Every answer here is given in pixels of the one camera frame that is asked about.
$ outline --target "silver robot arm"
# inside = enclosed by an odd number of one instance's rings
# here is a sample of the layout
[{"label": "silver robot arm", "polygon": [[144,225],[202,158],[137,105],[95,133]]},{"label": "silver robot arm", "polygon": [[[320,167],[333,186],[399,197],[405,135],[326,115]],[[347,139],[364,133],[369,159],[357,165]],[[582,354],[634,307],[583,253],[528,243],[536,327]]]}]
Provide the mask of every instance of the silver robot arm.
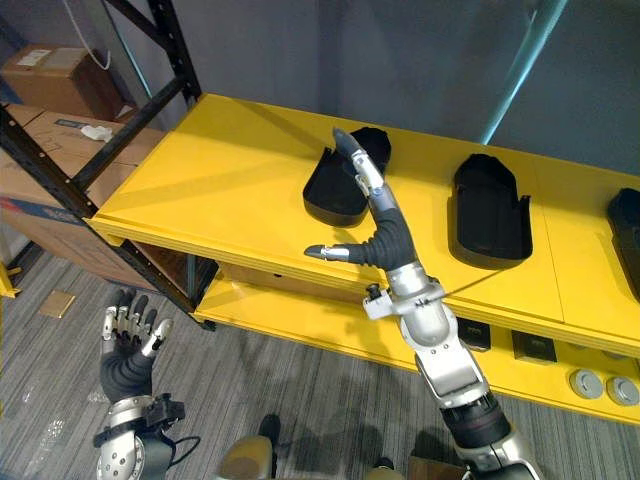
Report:
[{"label": "silver robot arm", "polygon": [[306,255],[370,265],[385,271],[389,291],[368,288],[370,319],[400,317],[404,340],[449,427],[460,458],[477,479],[542,480],[525,440],[507,421],[475,359],[458,338],[444,290],[425,272],[400,208],[367,152],[348,133],[333,131],[338,151],[350,158],[355,180],[376,222],[362,244],[314,245]]},{"label": "silver robot arm", "polygon": [[107,427],[93,441],[100,449],[98,480],[162,480],[171,465],[177,463],[177,442],[164,432],[185,417],[184,404],[172,401],[169,394],[151,396],[153,363],[173,321],[163,320],[154,329],[156,311],[150,310],[143,323],[148,298],[141,296],[130,314],[134,296],[135,291],[120,290],[105,309],[100,383],[112,405]]}]

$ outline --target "black rubber joint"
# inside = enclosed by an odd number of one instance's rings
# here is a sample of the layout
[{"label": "black rubber joint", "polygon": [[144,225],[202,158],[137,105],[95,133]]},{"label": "black rubber joint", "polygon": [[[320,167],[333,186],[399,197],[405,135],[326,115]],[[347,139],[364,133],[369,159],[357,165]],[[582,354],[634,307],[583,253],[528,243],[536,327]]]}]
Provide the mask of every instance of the black rubber joint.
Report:
[{"label": "black rubber joint", "polygon": [[511,433],[511,426],[491,392],[473,403],[442,410],[447,427],[461,448],[479,448]]},{"label": "black rubber joint", "polygon": [[335,245],[349,249],[349,263],[367,264],[395,270],[417,260],[409,227],[397,208],[376,214],[377,229],[368,241],[360,245]]}]

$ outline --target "white sticker on box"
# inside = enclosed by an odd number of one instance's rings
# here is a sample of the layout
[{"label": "white sticker on box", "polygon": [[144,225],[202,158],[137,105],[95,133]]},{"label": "white sticker on box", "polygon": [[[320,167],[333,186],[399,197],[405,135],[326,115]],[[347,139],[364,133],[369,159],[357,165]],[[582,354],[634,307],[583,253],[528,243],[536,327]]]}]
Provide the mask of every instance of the white sticker on box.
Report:
[{"label": "white sticker on box", "polygon": [[51,53],[51,50],[31,50],[27,55],[22,57],[16,65],[23,65],[25,67],[35,66],[42,57],[46,57]]}]

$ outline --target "robotic finger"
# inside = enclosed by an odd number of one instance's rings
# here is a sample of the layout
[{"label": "robotic finger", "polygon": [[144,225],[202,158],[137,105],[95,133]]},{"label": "robotic finger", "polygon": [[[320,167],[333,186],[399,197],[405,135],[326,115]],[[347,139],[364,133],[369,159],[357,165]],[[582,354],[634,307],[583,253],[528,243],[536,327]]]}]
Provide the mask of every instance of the robotic finger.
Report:
[{"label": "robotic finger", "polygon": [[129,311],[131,310],[131,303],[135,296],[135,289],[128,289],[125,293],[124,299],[122,300],[120,308],[118,309],[118,329],[120,331],[120,335],[125,340],[129,340],[130,338],[129,331],[131,330],[131,321],[129,320]]},{"label": "robotic finger", "polygon": [[149,303],[149,297],[142,295],[136,302],[136,306],[133,309],[133,315],[131,316],[131,334],[133,341],[136,344],[140,343],[140,333],[142,333],[142,314],[144,309]]},{"label": "robotic finger", "polygon": [[147,336],[151,335],[153,324],[155,323],[157,316],[158,311],[155,308],[152,308],[151,310],[149,310],[149,313],[147,313],[147,317],[144,319],[144,333]]},{"label": "robotic finger", "polygon": [[118,332],[116,318],[118,315],[118,306],[122,302],[123,297],[124,291],[117,290],[109,297],[109,300],[107,301],[107,308],[104,313],[104,322],[102,323],[102,353],[109,353],[113,351],[116,334]]},{"label": "robotic finger", "polygon": [[147,342],[142,347],[142,350],[140,350],[140,353],[147,358],[154,358],[158,355],[160,345],[162,345],[167,339],[172,328],[173,320],[167,318],[160,322],[160,325],[158,325],[158,327],[153,331]]}]

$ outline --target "black metal frame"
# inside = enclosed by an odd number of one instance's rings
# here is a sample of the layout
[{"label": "black metal frame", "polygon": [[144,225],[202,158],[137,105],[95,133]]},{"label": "black metal frame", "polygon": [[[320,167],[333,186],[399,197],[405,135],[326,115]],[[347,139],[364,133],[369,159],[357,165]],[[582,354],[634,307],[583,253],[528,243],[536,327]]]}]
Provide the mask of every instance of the black metal frame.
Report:
[{"label": "black metal frame", "polygon": [[[154,95],[73,178],[68,177],[56,165],[4,107],[0,109],[0,145],[2,148],[79,220],[91,218],[98,211],[85,194],[85,190],[111,164],[129,142],[149,124],[178,92],[182,92],[188,106],[195,103],[202,93],[171,0],[147,0],[156,25],[127,0],[106,1],[165,50],[176,77]],[[87,228],[101,241],[104,241],[88,225]],[[186,266],[187,295],[185,295],[140,252],[134,243],[125,240],[119,247],[111,245],[109,247],[151,285],[157,288],[160,293],[164,294],[178,308],[188,314],[195,310],[197,302],[204,293],[204,289],[217,271],[217,264],[211,260],[211,265],[205,269],[200,279],[201,281],[198,282],[196,278],[197,257],[188,255]],[[208,330],[213,329],[212,327],[214,326],[213,322],[205,324],[205,328]]]}]

